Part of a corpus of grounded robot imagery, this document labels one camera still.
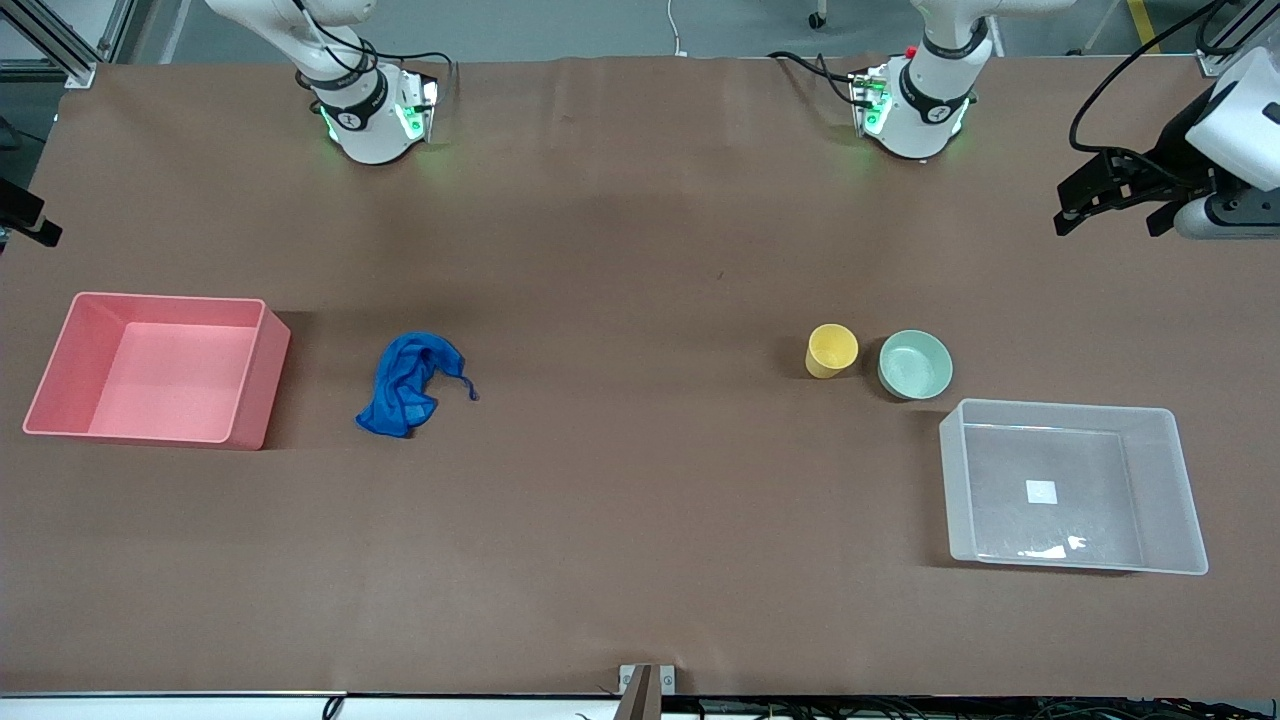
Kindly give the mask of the pink plastic bin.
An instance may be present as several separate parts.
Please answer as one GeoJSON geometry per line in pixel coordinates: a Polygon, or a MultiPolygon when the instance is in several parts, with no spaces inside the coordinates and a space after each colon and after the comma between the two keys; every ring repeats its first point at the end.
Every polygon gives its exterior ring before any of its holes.
{"type": "Polygon", "coordinates": [[[291,329],[260,299],[81,292],[23,429],[105,445],[264,446],[291,329]]]}

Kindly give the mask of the mint green bowl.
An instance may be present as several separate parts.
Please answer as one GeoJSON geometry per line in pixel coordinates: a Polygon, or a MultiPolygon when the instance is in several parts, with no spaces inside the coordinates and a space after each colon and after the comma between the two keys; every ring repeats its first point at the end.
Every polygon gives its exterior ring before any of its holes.
{"type": "Polygon", "coordinates": [[[947,346],[919,329],[904,329],[887,337],[876,365],[882,387],[906,401],[936,398],[954,379],[954,359],[947,346]]]}

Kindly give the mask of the yellow cup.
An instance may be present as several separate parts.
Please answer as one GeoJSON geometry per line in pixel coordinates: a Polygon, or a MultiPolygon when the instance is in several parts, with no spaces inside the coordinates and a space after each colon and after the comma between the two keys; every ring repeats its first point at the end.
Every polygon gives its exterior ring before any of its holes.
{"type": "Polygon", "coordinates": [[[805,368],[815,379],[831,379],[849,369],[859,354],[859,340],[847,327],[822,324],[808,337],[805,368]]]}

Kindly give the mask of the clear plastic bin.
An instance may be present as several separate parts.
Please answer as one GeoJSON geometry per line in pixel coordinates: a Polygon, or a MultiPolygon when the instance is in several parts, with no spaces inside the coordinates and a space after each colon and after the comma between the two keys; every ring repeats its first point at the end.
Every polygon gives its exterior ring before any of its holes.
{"type": "Polygon", "coordinates": [[[940,423],[948,551],[961,562],[1202,577],[1208,559],[1175,416],[965,398],[940,423]],[[1027,502],[1053,480],[1056,505],[1027,502]]]}

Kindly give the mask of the blue cloth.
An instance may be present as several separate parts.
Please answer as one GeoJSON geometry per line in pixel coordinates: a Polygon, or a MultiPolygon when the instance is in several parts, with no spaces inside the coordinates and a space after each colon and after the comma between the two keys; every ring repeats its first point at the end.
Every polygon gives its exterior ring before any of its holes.
{"type": "Polygon", "coordinates": [[[436,374],[461,380],[468,398],[479,400],[465,373],[465,356],[452,342],[428,332],[398,336],[379,359],[371,398],[355,416],[355,424],[375,436],[411,437],[435,413],[438,401],[425,389],[436,374]]]}

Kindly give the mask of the metal base connector box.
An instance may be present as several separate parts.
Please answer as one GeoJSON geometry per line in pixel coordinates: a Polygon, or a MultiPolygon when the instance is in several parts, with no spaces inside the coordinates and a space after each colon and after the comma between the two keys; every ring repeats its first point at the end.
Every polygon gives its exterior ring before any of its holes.
{"type": "Polygon", "coordinates": [[[850,97],[854,100],[852,119],[860,136],[879,138],[884,120],[893,106],[890,88],[890,65],[867,68],[851,73],[850,97]]]}
{"type": "Polygon", "coordinates": [[[416,70],[399,72],[396,113],[411,142],[428,142],[439,100],[440,82],[416,70]]]}

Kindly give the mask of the brown table cover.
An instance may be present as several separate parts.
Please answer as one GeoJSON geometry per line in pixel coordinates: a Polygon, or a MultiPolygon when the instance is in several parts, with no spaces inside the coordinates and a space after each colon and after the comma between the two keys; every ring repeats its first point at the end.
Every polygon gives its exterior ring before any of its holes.
{"type": "Polygon", "coordinates": [[[946,152],[886,156],[768,60],[470,64],[434,141],[343,156],[293,70],[114,65],[60,102],[0,255],[0,691],[1280,694],[1280,243],[1057,237],[1114,59],[991,61],[946,152]],[[261,299],[257,452],[28,436],[79,292],[261,299]],[[818,325],[858,360],[805,368],[818,325]],[[879,383],[891,334],[954,359],[879,383]],[[355,424],[438,334],[411,437],[355,424]],[[951,559],[963,398],[1170,410],[1203,577],[951,559]]]}

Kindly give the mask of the metal table bracket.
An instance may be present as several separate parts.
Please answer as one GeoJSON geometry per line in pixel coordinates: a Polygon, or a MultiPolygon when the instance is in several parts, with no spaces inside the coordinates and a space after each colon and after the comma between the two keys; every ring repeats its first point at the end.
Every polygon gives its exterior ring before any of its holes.
{"type": "Polygon", "coordinates": [[[663,698],[676,694],[673,664],[625,664],[613,720],[662,720],[663,698]]]}

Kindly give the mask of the aluminium frame profile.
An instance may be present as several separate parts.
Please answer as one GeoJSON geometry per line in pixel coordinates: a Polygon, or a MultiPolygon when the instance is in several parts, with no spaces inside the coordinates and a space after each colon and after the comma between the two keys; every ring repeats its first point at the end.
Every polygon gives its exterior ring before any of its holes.
{"type": "Polygon", "coordinates": [[[1280,0],[1213,0],[1196,31],[1202,74],[1216,78],[1258,47],[1280,67],[1280,0]]]}
{"type": "Polygon", "coordinates": [[[88,88],[120,58],[140,0],[0,0],[0,81],[88,88]]]}

